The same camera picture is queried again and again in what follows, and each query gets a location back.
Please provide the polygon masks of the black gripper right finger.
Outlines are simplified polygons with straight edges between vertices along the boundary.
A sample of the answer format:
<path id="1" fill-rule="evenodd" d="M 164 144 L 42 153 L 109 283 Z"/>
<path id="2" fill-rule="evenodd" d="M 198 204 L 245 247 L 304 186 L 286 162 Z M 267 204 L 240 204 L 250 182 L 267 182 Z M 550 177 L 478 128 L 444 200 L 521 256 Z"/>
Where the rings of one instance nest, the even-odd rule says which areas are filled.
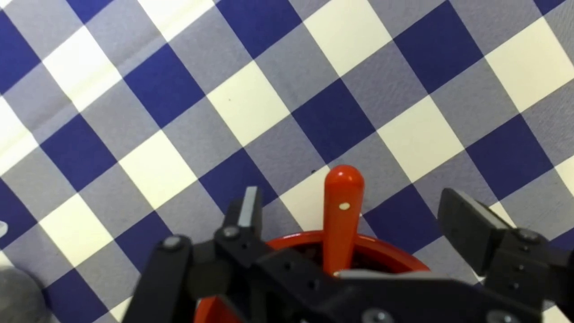
<path id="1" fill-rule="evenodd" d="M 503 239 L 512 229 L 500 216 L 458 189 L 444 189 L 437 222 L 446 241 L 476 275 L 502 272 Z"/>

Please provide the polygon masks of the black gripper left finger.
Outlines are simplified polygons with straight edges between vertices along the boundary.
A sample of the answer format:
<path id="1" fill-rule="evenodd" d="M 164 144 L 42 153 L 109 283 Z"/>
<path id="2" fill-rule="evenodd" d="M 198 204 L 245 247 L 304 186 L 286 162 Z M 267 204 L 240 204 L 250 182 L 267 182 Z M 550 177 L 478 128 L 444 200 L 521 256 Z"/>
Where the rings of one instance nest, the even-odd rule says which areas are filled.
<path id="1" fill-rule="evenodd" d="M 261 189 L 247 187 L 240 200 L 234 200 L 215 232 L 216 239 L 238 239 L 240 236 L 261 236 Z"/>

